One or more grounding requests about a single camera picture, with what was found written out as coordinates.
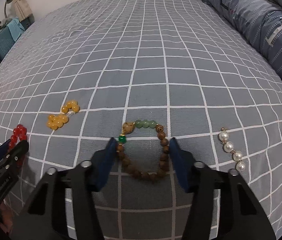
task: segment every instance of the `checkered bed sheet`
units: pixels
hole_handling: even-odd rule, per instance
[[[47,128],[47,116],[70,99],[80,112],[57,131]],[[218,139],[229,128],[247,165],[242,175],[282,235],[282,81],[201,0],[81,0],[23,34],[0,65],[0,144],[18,123],[30,142],[8,204],[20,212],[49,167],[89,159],[136,119],[156,120],[182,149],[221,171],[235,166]],[[141,169],[156,170],[161,146],[153,129],[135,130],[125,148]],[[116,163],[94,199],[106,239],[168,240],[181,237],[192,196],[172,166],[152,185]],[[66,209],[75,238],[70,192]],[[211,238],[219,210],[216,191]]]

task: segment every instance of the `wooden bead bracelet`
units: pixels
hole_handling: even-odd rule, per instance
[[[137,167],[131,163],[131,160],[124,154],[123,144],[127,141],[125,135],[128,133],[132,133],[135,127],[155,128],[158,133],[157,136],[163,147],[163,153],[160,156],[159,168],[156,172],[144,172],[138,170]],[[133,178],[140,180],[148,180],[154,183],[158,179],[163,178],[166,175],[166,172],[169,171],[169,141],[165,138],[166,135],[163,130],[163,126],[153,120],[136,120],[135,122],[125,122],[122,125],[122,133],[118,137],[117,154],[119,160],[121,160],[122,162],[124,171],[129,173]]]

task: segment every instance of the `blue towel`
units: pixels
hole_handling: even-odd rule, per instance
[[[17,41],[18,38],[23,34],[24,32],[24,27],[20,23],[18,18],[14,18],[8,25],[7,27],[10,30],[11,36],[14,41]]]

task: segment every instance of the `green bead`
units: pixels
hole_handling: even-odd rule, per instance
[[[119,142],[121,142],[121,143],[125,143],[125,142],[127,141],[127,138],[126,138],[125,136],[123,136],[123,135],[120,135],[120,136],[118,137],[118,140],[119,140]]]
[[[141,128],[142,127],[142,121],[141,120],[136,120],[134,126],[137,127],[137,128]]]
[[[150,125],[150,122],[149,122],[147,119],[145,119],[145,120],[142,121],[142,126],[143,126],[144,128],[148,128],[149,125]]]
[[[155,128],[157,126],[157,122],[155,120],[150,121],[150,127]]]

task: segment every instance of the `gray bed sheet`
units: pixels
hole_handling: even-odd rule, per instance
[[[70,99],[80,112],[57,131],[47,128],[47,116]],[[156,120],[168,138],[221,171],[235,166],[218,139],[220,128],[229,128],[247,165],[242,175],[282,235],[282,81],[201,0],[81,0],[23,34],[0,65],[0,144],[18,123],[30,142],[8,204],[20,212],[49,167],[89,159],[123,122],[136,119]],[[161,154],[155,131],[135,130],[126,153],[155,171]],[[173,171],[152,185],[117,163],[94,198],[105,238],[114,240],[180,238],[192,199]],[[216,191],[211,238],[219,207]],[[75,238],[70,192],[66,208]]]

